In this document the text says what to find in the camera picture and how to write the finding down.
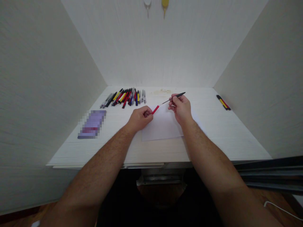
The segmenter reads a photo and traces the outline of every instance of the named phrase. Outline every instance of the white paneled wall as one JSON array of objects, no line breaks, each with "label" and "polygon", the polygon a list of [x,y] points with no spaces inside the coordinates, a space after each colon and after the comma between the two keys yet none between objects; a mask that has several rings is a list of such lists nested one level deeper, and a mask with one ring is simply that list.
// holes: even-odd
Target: white paneled wall
[{"label": "white paneled wall", "polygon": [[270,0],[214,87],[273,158],[303,155],[302,11]]},{"label": "white paneled wall", "polygon": [[267,0],[62,0],[108,85],[213,87]]},{"label": "white paneled wall", "polygon": [[59,199],[77,171],[45,167],[106,88],[60,0],[0,7],[0,214]]}]

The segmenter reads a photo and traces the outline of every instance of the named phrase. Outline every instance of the hand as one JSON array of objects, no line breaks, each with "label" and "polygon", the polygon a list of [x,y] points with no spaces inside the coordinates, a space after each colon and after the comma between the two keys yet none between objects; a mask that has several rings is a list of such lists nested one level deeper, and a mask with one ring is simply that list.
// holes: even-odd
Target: hand
[{"label": "hand", "polygon": [[152,110],[148,106],[135,109],[125,125],[131,132],[138,132],[153,120]]},{"label": "hand", "polygon": [[172,94],[171,101],[169,102],[168,109],[171,109],[175,113],[177,122],[183,127],[186,122],[193,120],[192,113],[190,110],[190,101],[185,95],[176,97],[177,94]]}]

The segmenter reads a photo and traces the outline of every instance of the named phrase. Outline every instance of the forearm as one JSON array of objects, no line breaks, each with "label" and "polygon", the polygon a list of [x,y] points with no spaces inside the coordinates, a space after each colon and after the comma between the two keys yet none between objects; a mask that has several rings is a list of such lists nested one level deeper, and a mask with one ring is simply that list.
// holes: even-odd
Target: forearm
[{"label": "forearm", "polygon": [[134,135],[127,127],[121,128],[80,170],[62,202],[71,206],[100,205],[123,165]]},{"label": "forearm", "polygon": [[228,157],[190,119],[182,126],[189,158],[211,193],[245,186]]},{"label": "forearm", "polygon": [[254,197],[228,157],[196,122],[190,120],[182,130],[189,158],[226,226],[281,226]]},{"label": "forearm", "polygon": [[41,226],[93,226],[134,135],[127,126],[121,128],[79,171]]}]

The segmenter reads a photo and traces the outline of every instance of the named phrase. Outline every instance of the hairy arm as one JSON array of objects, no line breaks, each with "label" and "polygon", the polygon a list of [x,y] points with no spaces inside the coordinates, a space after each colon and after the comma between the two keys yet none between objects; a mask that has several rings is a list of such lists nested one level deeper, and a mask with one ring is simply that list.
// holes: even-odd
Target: hairy arm
[{"label": "hairy arm", "polygon": [[185,96],[174,97],[169,109],[182,127],[188,155],[208,188],[226,226],[281,226],[254,197],[228,157],[199,128]]},{"label": "hairy arm", "polygon": [[148,106],[133,111],[122,127],[79,171],[56,206],[41,220],[45,226],[94,226],[99,207],[122,167],[137,131],[152,121]]}]

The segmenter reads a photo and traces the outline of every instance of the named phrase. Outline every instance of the black pants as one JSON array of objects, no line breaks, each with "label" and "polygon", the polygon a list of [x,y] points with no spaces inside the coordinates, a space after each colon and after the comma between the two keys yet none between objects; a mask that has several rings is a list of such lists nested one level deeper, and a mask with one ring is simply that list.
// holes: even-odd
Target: black pants
[{"label": "black pants", "polygon": [[140,170],[121,170],[102,203],[97,226],[223,226],[212,198],[194,169],[187,169],[187,187],[177,203],[159,210],[140,194]]}]

